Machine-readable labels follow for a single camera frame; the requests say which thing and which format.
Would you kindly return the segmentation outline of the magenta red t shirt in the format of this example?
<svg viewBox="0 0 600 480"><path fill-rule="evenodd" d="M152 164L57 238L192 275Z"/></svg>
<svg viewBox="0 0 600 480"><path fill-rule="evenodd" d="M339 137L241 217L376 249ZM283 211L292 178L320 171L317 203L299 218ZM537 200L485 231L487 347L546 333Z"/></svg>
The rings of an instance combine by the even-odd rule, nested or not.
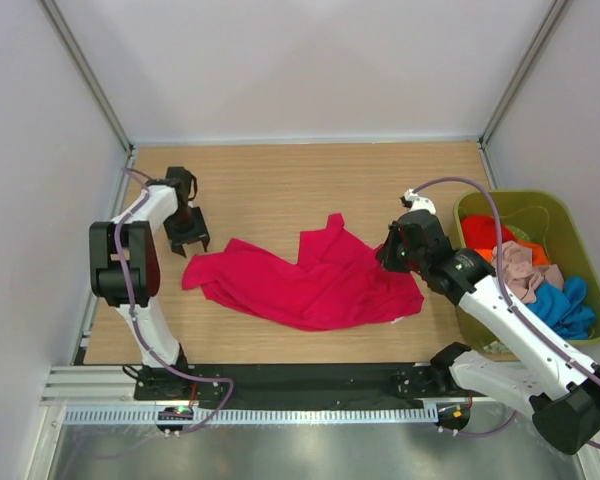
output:
<svg viewBox="0 0 600 480"><path fill-rule="evenodd" d="M181 287L303 331L391 323L419 313L424 303L413 276L384 270L339 213L329 215L324 228L301 232L294 263L233 238L219 253L195 256Z"/></svg>

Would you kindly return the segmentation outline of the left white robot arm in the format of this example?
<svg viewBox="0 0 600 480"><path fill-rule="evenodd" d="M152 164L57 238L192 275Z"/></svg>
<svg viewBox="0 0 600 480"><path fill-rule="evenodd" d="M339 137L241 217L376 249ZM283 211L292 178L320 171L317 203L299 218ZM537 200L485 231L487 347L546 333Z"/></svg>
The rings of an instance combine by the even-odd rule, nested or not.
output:
<svg viewBox="0 0 600 480"><path fill-rule="evenodd" d="M211 237L201 208L193 204L197 192L197 179L186 172L150 179L126 210L89 227L92 292L124 318L141 351L140 372L158 373L157 388L171 400L184 398L198 378L159 304L154 233L163 228L171 251L182 257L191 244L207 251Z"/></svg>

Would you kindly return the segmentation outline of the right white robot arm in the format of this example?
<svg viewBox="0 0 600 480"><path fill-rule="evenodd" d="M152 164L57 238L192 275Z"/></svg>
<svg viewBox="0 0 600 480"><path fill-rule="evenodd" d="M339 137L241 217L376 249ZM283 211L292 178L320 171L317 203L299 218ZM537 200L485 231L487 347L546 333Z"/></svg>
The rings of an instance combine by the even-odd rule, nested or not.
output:
<svg viewBox="0 0 600 480"><path fill-rule="evenodd" d="M455 249L436 215L409 211L388 227L376 254L394 273L416 273L437 294L486 326L526 367L516 372L460 344L430 372L433 389L490 397L531 419L556 450L573 455L600 432L600 364L561 339L499 281L477 252Z"/></svg>

